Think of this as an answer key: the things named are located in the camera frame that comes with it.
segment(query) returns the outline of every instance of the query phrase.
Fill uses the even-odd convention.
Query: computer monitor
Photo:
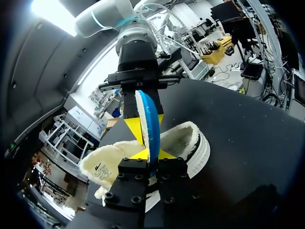
[[[213,18],[219,19],[221,23],[234,21],[238,18],[243,18],[244,14],[240,12],[233,2],[225,2],[211,8]]]

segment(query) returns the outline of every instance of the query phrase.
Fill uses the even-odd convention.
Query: ceiling
[[[72,37],[34,15],[31,2],[7,1],[0,6],[5,22],[0,30],[0,138],[5,147],[62,107],[81,73],[118,35],[108,30],[86,39]],[[77,16],[97,0],[61,2]],[[138,2],[131,0],[133,6]]]

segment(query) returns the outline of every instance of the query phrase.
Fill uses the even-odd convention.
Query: ceiling light
[[[74,28],[75,18],[59,0],[34,0],[31,8],[39,17],[51,22],[73,37],[77,35]]]

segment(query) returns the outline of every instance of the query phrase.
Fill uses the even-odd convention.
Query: metal pole
[[[270,46],[272,49],[272,52],[274,54],[274,66],[275,66],[275,73],[273,76],[273,82],[272,86],[276,93],[280,95],[280,82],[281,79],[284,76],[284,69],[282,65],[282,51],[281,51],[281,46],[280,42],[278,41],[278,37],[275,33],[275,30],[273,28],[273,25],[268,17],[268,14],[266,13],[265,9],[263,8],[262,4],[259,2],[259,0],[247,0],[252,9],[255,11],[257,17],[261,21],[266,34],[269,37],[270,41]]]

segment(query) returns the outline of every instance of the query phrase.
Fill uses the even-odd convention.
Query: white wall
[[[210,4],[214,7],[214,6],[217,6],[219,4],[222,4],[224,3],[223,0],[209,0]]]
[[[190,7],[190,5],[191,4],[186,5],[185,3],[181,3],[174,6],[172,9],[172,12],[181,19],[189,30],[196,26],[200,21],[198,15],[196,15],[196,12]],[[173,25],[181,27],[179,21],[172,15],[170,16],[170,21],[173,23]]]
[[[64,108],[70,110],[74,106],[78,106],[87,115],[96,119],[94,116],[96,104],[89,99],[89,95],[99,84],[104,83],[109,74],[117,71],[118,62],[119,57],[116,54],[115,47],[111,47],[106,53],[103,53],[102,58],[90,70],[77,91],[69,95]]]
[[[213,7],[207,0],[197,0],[194,3],[188,4],[192,11],[203,20],[210,19],[214,21],[211,17],[211,8]]]

